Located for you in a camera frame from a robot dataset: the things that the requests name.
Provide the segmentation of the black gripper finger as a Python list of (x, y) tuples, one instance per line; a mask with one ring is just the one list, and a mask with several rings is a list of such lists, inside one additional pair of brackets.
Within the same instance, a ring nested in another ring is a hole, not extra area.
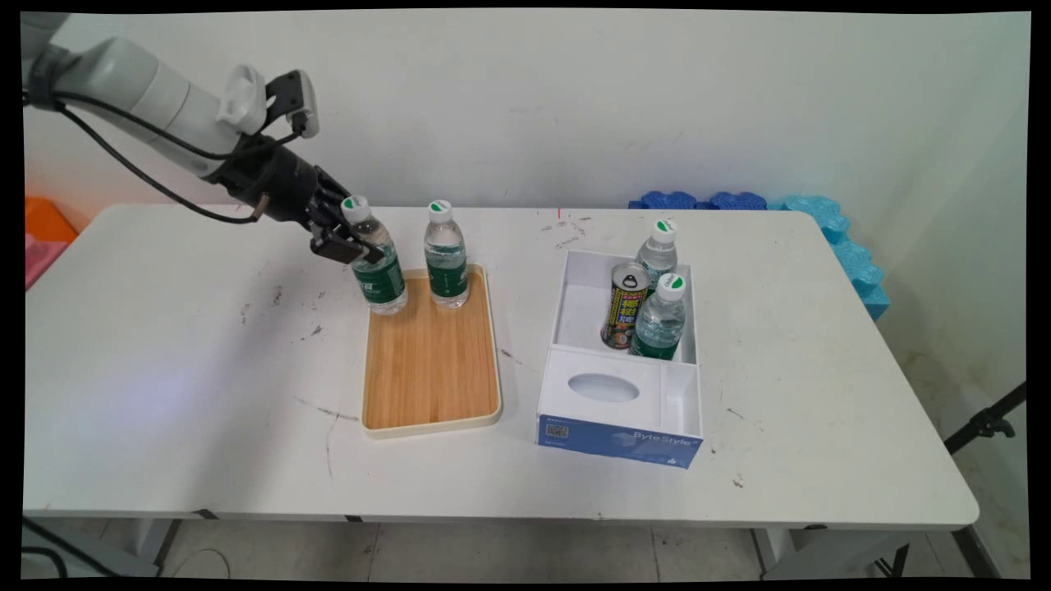
[(351, 193), (337, 180), (316, 168), (316, 217), (344, 218), (342, 206), (350, 198)]
[(341, 226), (335, 229), (311, 225), (312, 235), (310, 249), (312, 254), (349, 265), (357, 259), (364, 259), (369, 264), (376, 264), (384, 258), (380, 247), (366, 241), (350, 229)]

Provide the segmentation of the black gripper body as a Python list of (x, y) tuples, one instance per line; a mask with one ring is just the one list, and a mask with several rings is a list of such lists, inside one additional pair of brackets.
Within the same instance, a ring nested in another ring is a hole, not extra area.
[(225, 223), (246, 225), (265, 216), (279, 222), (293, 222), (310, 231), (311, 225), (335, 229), (347, 224), (344, 218), (316, 217), (316, 168), (288, 147), (229, 158), (205, 177), (206, 182), (224, 187), (230, 197), (249, 206), (247, 218), (210, 216)]

